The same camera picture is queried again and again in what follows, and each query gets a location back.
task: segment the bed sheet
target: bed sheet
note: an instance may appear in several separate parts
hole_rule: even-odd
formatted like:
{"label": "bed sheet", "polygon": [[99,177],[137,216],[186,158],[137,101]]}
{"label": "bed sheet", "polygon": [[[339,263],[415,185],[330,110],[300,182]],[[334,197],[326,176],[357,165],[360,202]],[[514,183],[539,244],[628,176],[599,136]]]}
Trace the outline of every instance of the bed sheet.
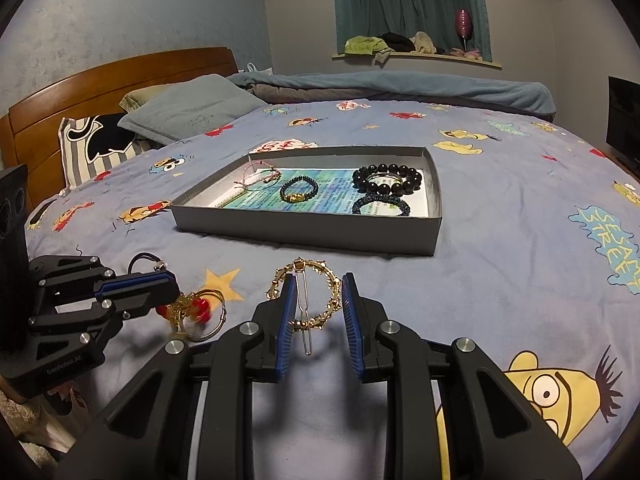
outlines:
{"label": "bed sheet", "polygon": [[[291,138],[428,147],[444,218],[435,256],[177,231],[168,202],[256,146]],[[590,145],[535,118],[415,102],[279,105],[146,152],[54,197],[44,213],[36,208],[27,240],[32,258],[97,254],[118,274],[134,254],[158,254],[183,291],[223,291],[225,329],[251,317],[276,267],[297,256],[326,260],[340,276],[353,272],[363,296],[423,338],[473,338],[538,406],[586,477],[640,397],[640,197],[632,184]],[[318,291],[312,312],[326,301]],[[94,410],[167,334],[153,312],[125,323],[106,348],[106,363],[82,378]],[[311,357],[294,338],[283,384],[254,386],[256,478],[381,478],[385,388],[356,382],[341,313],[313,338]]]}

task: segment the black bead bracelet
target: black bead bracelet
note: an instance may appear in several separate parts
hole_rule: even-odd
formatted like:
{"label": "black bead bracelet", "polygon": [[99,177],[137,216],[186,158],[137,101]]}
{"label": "black bead bracelet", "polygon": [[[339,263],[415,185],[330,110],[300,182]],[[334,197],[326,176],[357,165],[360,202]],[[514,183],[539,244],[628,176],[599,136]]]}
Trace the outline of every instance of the black bead bracelet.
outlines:
{"label": "black bead bracelet", "polygon": [[[289,189],[289,187],[295,184],[296,182],[306,182],[307,184],[310,184],[312,187],[311,191],[306,193],[286,194],[287,189]],[[288,202],[290,204],[295,204],[298,202],[306,202],[307,200],[315,197],[318,194],[318,189],[319,189],[318,183],[315,180],[313,180],[310,176],[299,175],[285,182],[282,185],[282,187],[280,188],[280,199],[283,202]]]}
{"label": "black bead bracelet", "polygon": [[353,207],[351,207],[351,214],[359,215],[362,214],[360,210],[362,206],[370,204],[372,202],[384,202],[385,204],[395,205],[400,208],[401,213],[398,216],[409,216],[411,212],[411,208],[408,203],[404,200],[398,198],[397,196],[382,196],[378,194],[366,194],[362,198],[356,200],[353,203]]}
{"label": "black bead bracelet", "polygon": [[[396,180],[392,186],[388,184],[380,184],[373,182],[375,178],[387,177]],[[392,194],[395,197],[404,194],[410,194],[420,189],[422,183],[422,175],[415,168],[407,166],[398,166],[397,164],[380,164],[376,166],[372,164],[368,168],[361,167],[353,172],[353,184],[358,190],[369,193],[378,194],[380,196],[388,196]]]}

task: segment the wall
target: wall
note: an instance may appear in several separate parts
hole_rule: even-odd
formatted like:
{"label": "wall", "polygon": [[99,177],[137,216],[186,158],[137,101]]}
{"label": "wall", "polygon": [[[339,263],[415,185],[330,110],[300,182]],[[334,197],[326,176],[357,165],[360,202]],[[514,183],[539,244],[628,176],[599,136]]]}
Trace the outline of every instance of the wall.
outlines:
{"label": "wall", "polygon": [[[276,73],[373,70],[370,63],[332,60],[336,52],[334,0],[265,0]],[[389,70],[423,70],[473,77],[541,81],[554,92],[553,0],[486,0],[494,61],[503,70],[462,63],[390,59]]]}
{"label": "wall", "polygon": [[239,67],[271,66],[264,0],[24,0],[0,37],[0,116],[87,68],[220,45]]}
{"label": "wall", "polygon": [[557,1],[556,122],[606,150],[609,76],[640,83],[640,48],[610,0]]}

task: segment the pink balloon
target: pink balloon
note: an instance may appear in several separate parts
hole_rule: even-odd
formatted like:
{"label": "pink balloon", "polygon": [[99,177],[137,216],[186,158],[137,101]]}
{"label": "pink balloon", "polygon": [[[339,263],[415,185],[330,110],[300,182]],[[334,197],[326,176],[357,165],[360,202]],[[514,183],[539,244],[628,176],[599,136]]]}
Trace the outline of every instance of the pink balloon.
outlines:
{"label": "pink balloon", "polygon": [[458,11],[456,16],[456,31],[462,38],[468,38],[471,36],[471,31],[474,26],[471,22],[471,14],[468,10],[462,9]]}

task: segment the window sill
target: window sill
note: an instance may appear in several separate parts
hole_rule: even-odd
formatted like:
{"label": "window sill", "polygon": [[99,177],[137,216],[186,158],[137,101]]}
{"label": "window sill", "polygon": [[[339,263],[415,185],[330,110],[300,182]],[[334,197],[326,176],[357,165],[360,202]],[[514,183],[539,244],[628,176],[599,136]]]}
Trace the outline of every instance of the window sill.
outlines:
{"label": "window sill", "polygon": [[[332,59],[345,59],[345,58],[361,58],[365,57],[363,54],[333,54]],[[502,70],[500,63],[493,63],[490,61],[480,61],[479,59],[469,59],[468,57],[456,57],[445,56],[444,54],[424,54],[422,52],[392,52],[389,57],[419,57],[421,59],[439,59],[442,61],[453,61],[458,63],[471,63],[475,65],[486,66],[489,68],[495,68],[496,70]]]}

